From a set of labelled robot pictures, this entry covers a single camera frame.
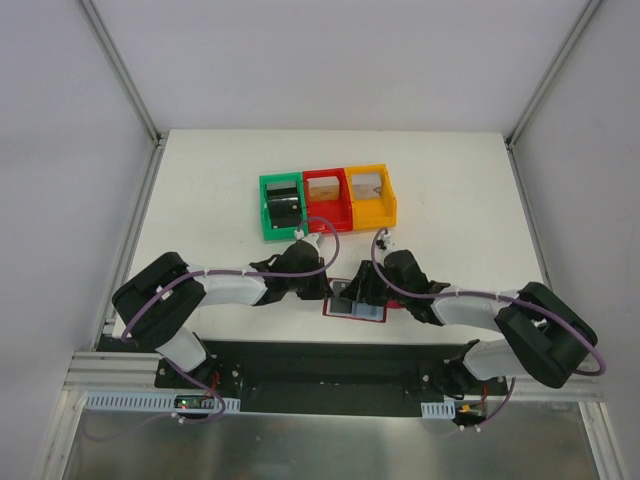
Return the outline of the black VIP credit card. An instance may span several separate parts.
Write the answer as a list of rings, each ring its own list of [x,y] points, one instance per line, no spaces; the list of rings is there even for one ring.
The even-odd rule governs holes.
[[[330,286],[333,296],[327,302],[327,314],[331,316],[347,317],[352,313],[352,301],[342,297],[341,293],[350,285],[349,281],[334,279]]]

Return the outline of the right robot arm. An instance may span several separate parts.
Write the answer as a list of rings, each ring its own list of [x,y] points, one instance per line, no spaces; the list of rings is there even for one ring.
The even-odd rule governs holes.
[[[598,342],[594,330],[541,283],[506,294],[469,295],[429,279],[408,250],[391,251],[380,263],[362,261],[340,295],[375,307],[394,302],[424,324],[500,334],[494,341],[469,341],[431,374],[433,386],[452,397],[473,394],[502,376],[529,375],[559,389]]]

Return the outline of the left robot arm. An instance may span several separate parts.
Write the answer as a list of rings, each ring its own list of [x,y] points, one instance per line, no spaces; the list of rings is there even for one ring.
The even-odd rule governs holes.
[[[236,270],[195,267],[167,252],[113,294],[111,303],[125,324],[121,338],[159,353],[188,388],[213,388],[216,362],[185,326],[188,318],[202,307],[265,306],[289,293],[301,300],[332,297],[321,241],[318,234],[306,235],[284,253]]]

